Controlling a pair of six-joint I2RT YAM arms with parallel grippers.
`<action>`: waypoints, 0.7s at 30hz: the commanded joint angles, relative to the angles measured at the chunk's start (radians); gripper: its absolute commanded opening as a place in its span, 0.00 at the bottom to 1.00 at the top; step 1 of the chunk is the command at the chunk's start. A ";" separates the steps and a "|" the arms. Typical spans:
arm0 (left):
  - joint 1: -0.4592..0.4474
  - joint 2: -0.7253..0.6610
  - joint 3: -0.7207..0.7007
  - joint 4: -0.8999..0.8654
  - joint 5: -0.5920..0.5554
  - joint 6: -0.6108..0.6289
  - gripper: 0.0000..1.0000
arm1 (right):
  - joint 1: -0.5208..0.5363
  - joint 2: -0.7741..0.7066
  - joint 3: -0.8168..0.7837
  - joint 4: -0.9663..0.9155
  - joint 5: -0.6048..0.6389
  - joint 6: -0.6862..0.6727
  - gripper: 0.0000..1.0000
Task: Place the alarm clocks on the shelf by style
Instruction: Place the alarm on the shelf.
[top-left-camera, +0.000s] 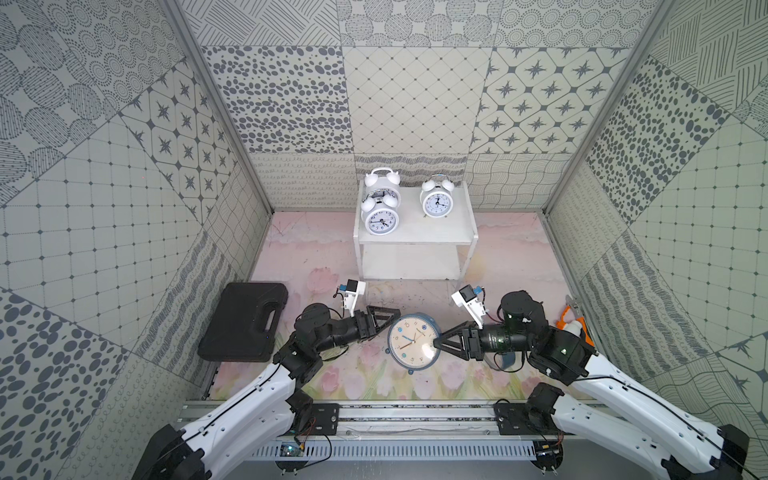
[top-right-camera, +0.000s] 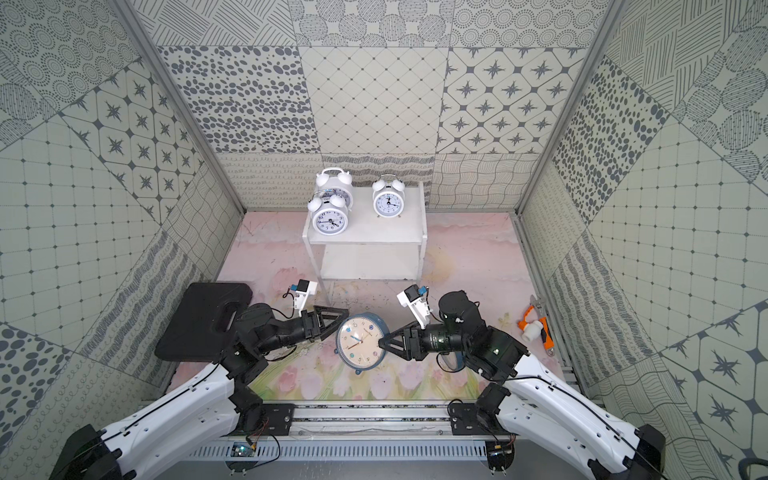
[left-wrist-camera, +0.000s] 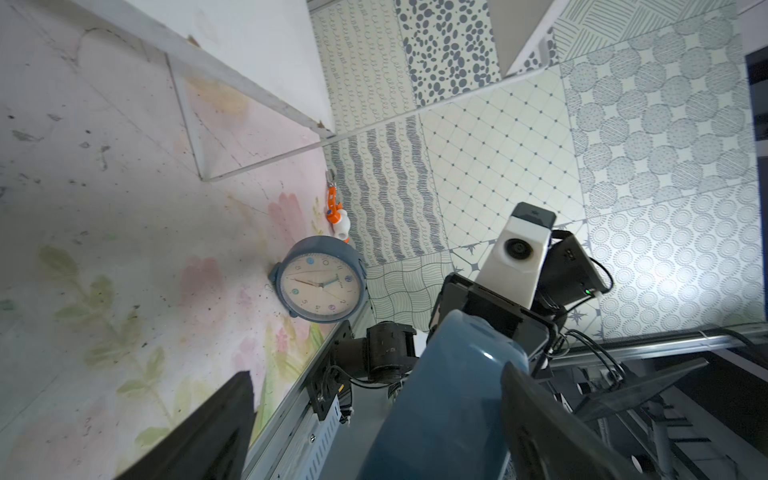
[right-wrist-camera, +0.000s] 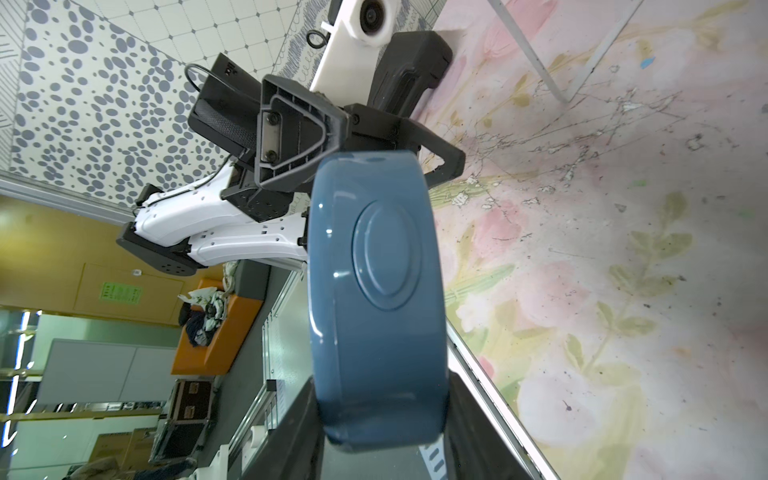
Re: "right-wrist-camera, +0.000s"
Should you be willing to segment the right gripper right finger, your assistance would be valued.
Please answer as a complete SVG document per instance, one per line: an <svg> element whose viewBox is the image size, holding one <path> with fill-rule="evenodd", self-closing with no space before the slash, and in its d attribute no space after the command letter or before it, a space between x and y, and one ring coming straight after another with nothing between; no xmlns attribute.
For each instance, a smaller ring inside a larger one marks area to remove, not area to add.
<svg viewBox="0 0 768 480"><path fill-rule="evenodd" d="M523 480L531 476L502 440L470 390L451 371L446 414L446 468L450 480Z"/></svg>

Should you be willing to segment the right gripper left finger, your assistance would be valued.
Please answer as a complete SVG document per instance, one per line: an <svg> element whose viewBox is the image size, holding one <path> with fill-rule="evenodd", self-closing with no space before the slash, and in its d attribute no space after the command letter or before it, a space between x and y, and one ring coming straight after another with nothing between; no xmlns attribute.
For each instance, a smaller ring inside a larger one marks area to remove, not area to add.
<svg viewBox="0 0 768 480"><path fill-rule="evenodd" d="M320 479L323 455L323 424L319 416L314 380L310 377L277 428L267 435L253 460L244 468L240 478Z"/></svg>

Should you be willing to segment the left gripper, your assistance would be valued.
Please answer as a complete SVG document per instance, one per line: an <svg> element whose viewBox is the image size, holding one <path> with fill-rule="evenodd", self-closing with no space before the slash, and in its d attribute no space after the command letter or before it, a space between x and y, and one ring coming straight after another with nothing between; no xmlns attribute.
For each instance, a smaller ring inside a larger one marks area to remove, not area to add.
<svg viewBox="0 0 768 480"><path fill-rule="evenodd" d="M334 153L426 148L443 161L424 174L428 186L464 172L465 153L410 118L362 104L343 110L276 75L260 83L224 54L210 69L188 65L188 80L197 77L188 124L229 154L220 197L256 222L285 215L295 193L311 193L321 161Z"/></svg>

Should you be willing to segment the blue round alarm clock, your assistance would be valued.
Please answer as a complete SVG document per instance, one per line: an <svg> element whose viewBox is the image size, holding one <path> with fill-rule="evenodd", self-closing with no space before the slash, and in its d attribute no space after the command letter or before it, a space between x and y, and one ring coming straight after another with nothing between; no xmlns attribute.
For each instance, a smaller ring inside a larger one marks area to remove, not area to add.
<svg viewBox="0 0 768 480"><path fill-rule="evenodd" d="M313 379L329 440L348 452L442 433L449 369L439 248L409 151L323 160L308 222Z"/></svg>

